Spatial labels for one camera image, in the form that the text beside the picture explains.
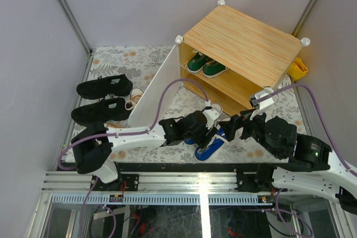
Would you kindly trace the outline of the blue sneaker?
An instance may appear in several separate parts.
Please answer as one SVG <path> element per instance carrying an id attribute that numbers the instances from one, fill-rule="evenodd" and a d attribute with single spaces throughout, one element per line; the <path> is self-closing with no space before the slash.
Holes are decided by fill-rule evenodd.
<path id="1" fill-rule="evenodd" d="M 215 134 L 214 139 L 208 144 L 205 149 L 200 147 L 196 148 L 195 159 L 198 162 L 206 162 L 219 148 L 221 148 L 226 143 L 226 135 L 224 131 L 220 128 Z"/>
<path id="2" fill-rule="evenodd" d="M 219 114 L 221 114 L 222 111 L 223 111 L 222 106 L 221 106 L 220 104 L 218 104 L 218 103 L 211 103 L 211 107 L 212 107 L 213 109 L 216 109 L 216 110 L 219 112 Z M 183 143 L 184 143 L 185 145 L 195 145 L 195 142 L 194 142 L 193 139 L 184 140 Z"/>

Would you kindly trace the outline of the white cabinet door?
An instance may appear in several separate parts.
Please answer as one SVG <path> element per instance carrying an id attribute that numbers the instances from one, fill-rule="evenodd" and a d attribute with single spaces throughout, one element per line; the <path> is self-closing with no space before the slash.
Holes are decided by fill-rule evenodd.
<path id="1" fill-rule="evenodd" d="M 179 50 L 179 46 L 175 45 L 158 69 L 129 116 L 128 125 L 130 127 L 150 126 L 156 118 L 161 120 L 165 115 L 180 86 L 178 82 L 170 86 L 163 100 L 160 101 L 166 86 L 181 77 Z"/>

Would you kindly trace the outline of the green sneaker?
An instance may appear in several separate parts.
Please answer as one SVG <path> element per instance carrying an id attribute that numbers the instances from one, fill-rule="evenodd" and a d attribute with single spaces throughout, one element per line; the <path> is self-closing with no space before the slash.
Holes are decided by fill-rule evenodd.
<path id="1" fill-rule="evenodd" d="M 229 69 L 223 64 L 215 61 L 209 60 L 203 67 L 202 73 L 206 78 L 214 78 L 220 74 L 228 71 Z"/>
<path id="2" fill-rule="evenodd" d="M 187 70 L 189 73 L 196 74 L 203 69 L 204 65 L 210 60 L 210 57 L 196 50 L 193 50 L 193 52 L 195 55 L 188 61 Z"/>

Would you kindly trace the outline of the wooden shoe cabinet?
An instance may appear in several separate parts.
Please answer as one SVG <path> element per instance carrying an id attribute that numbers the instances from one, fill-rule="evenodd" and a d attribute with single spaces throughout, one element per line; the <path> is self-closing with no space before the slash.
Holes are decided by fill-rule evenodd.
<path id="1" fill-rule="evenodd" d="M 218 5 L 175 42 L 180 48 L 181 76 L 196 81 L 223 111 L 234 115 L 250 109 L 249 98 L 263 88 L 276 89 L 295 58 L 311 41 L 269 26 L 218 0 Z M 197 53 L 227 67 L 208 78 L 191 73 L 187 64 Z"/>

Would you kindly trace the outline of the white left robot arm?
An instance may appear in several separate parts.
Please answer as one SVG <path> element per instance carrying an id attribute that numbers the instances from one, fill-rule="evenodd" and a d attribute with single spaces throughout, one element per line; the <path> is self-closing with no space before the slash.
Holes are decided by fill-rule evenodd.
<path id="1" fill-rule="evenodd" d="M 154 127 L 121 128 L 114 133 L 109 133 L 110 129 L 103 123 L 95 123 L 73 139 L 76 171 L 97 176 L 109 190 L 117 190 L 122 184 L 122 176 L 110 160 L 112 153 L 174 146 L 187 139 L 205 148 L 217 132 L 215 124 L 220 114 L 209 106 L 185 117 L 162 119 Z"/>

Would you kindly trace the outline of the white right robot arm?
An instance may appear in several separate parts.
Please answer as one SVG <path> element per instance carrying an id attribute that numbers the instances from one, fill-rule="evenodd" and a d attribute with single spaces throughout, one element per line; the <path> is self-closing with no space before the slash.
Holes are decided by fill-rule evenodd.
<path id="1" fill-rule="evenodd" d="M 252 118 L 252 113 L 247 110 L 220 121 L 227 141 L 232 141 L 240 129 L 241 140 L 252 138 L 272 156 L 288 162 L 276 166 L 260 163 L 254 175 L 239 173 L 238 191 L 294 190 L 337 202 L 344 211 L 356 214 L 356 178 L 328 144 L 299 134 L 295 125 L 278 116 L 267 120 L 266 114 Z"/>

